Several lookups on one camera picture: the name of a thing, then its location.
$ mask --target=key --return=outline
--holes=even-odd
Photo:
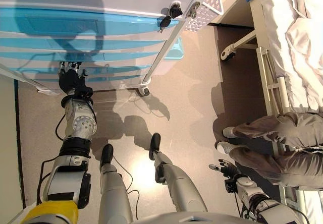
[[[179,8],[178,6],[174,5],[170,8],[169,13],[170,13],[170,16],[172,17],[172,19],[179,17],[183,14],[182,9]]]
[[[164,28],[168,27],[171,23],[172,17],[170,16],[166,16],[165,18],[163,18],[163,20],[160,22],[160,33],[163,32]]]

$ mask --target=robot finger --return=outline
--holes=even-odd
[[[222,169],[222,167],[216,166],[214,164],[210,164],[208,167],[212,170],[219,171],[219,172],[221,172],[221,169]]]

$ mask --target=gray floor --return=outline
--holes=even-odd
[[[161,151],[191,177],[209,211],[238,214],[234,196],[225,191],[224,177],[211,171],[208,165],[217,163],[219,158],[228,159],[214,148],[214,143],[223,138],[223,127],[264,115],[255,52],[243,49],[228,64],[219,62],[218,37],[221,51],[227,43],[246,33],[227,28],[216,30],[211,26],[198,33],[185,31],[184,58],[166,75],[153,77],[150,96],[138,97],[134,90],[94,94],[98,129],[93,139],[93,154],[98,157],[107,141],[114,146],[115,157],[134,177],[131,189],[140,191],[139,218],[175,211],[167,186],[154,182],[153,162],[145,150],[154,132],[161,134]],[[54,130],[64,114],[60,107],[62,97],[39,94],[32,86],[19,84],[27,204],[36,200],[41,162],[55,157],[61,147]],[[65,123],[59,130],[61,136],[64,128]],[[117,164],[116,167],[128,185],[130,178]],[[98,169],[99,162],[93,157],[89,167],[90,203],[80,210],[78,223],[97,223]],[[129,198],[134,212],[136,193]]]

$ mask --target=hospital bed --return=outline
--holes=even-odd
[[[268,115],[323,111],[321,0],[249,0],[254,30],[221,53],[227,61],[238,48],[256,49]],[[255,39],[257,44],[250,43]],[[286,149],[273,146],[275,155]],[[280,187],[281,202],[323,223],[319,192]]]

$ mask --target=caster wheel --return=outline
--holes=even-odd
[[[138,88],[140,96],[149,96],[150,91],[148,87]]]
[[[102,150],[102,156],[101,156],[101,167],[105,165],[106,163],[111,163],[113,158],[113,146],[111,144],[107,144],[104,146]]]
[[[150,150],[149,150],[150,160],[153,160],[153,161],[155,160],[153,157],[153,152],[159,151],[159,146],[160,146],[160,134],[154,133],[150,142]]]
[[[227,62],[229,61],[230,59],[234,58],[236,54],[234,52],[231,52],[225,59],[223,59],[222,61],[223,62]]]
[[[233,44],[227,46],[221,53],[221,60],[226,62],[236,55]]]

